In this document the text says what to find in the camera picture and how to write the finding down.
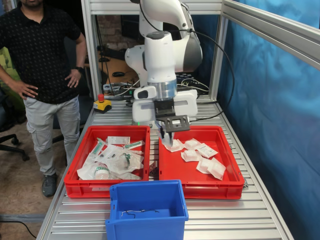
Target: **chair wheel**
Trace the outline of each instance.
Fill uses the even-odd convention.
[[[22,155],[22,161],[28,161],[30,159],[30,157],[26,154]]]
[[[19,144],[18,138],[12,138],[11,143],[12,143],[13,145],[18,145],[18,144]]]

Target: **patterned shirt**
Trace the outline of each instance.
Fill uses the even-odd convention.
[[[28,19],[21,2],[0,16],[0,49],[7,47],[21,80],[38,88],[35,97],[47,104],[61,104],[78,92],[68,87],[70,74],[64,38],[76,40],[81,31],[64,11],[44,6],[41,23]]]

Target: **floor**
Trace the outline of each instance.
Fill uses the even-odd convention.
[[[41,187],[43,175],[34,152],[31,135],[27,131],[26,122],[17,124],[5,132],[0,132],[0,137],[16,134],[20,141],[17,146],[25,150],[30,160],[23,162],[21,154],[0,151],[0,216],[1,215],[45,215],[53,197],[43,196]],[[54,137],[60,135],[59,130],[54,130]],[[10,140],[5,145],[12,146]],[[55,153],[54,162],[60,182],[65,171],[65,149],[63,141],[53,145]],[[37,235],[41,222],[27,223],[30,231]],[[34,239],[26,227],[19,223],[0,223],[1,240],[32,240]]]

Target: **man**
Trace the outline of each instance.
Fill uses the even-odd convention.
[[[76,69],[70,69],[64,38],[76,42]],[[87,54],[86,40],[71,17],[44,5],[21,0],[0,17],[0,49],[7,47],[22,81],[14,81],[0,66],[0,78],[18,93],[26,110],[27,129],[44,174],[42,192],[53,196],[57,175],[52,150],[53,118],[57,114],[68,163],[79,138],[79,102],[75,89]]]

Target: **red crate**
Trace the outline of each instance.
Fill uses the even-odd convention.
[[[97,138],[106,140],[108,136],[130,137],[130,142],[143,140],[145,145],[133,150],[143,151],[143,169],[132,173],[141,180],[79,180],[77,170],[82,168],[88,154],[97,144]],[[150,128],[148,126],[90,126],[88,127],[74,159],[64,178],[66,192],[70,198],[108,198],[109,188],[124,182],[148,181],[150,162]]]
[[[197,161],[185,162],[181,151],[170,152],[159,141],[159,179],[180,179],[186,199],[240,199],[245,180],[219,126],[191,126],[189,131],[176,132],[175,139],[182,143],[195,138],[207,144],[218,153],[214,156],[226,170],[223,180],[211,174],[203,174],[196,167]]]

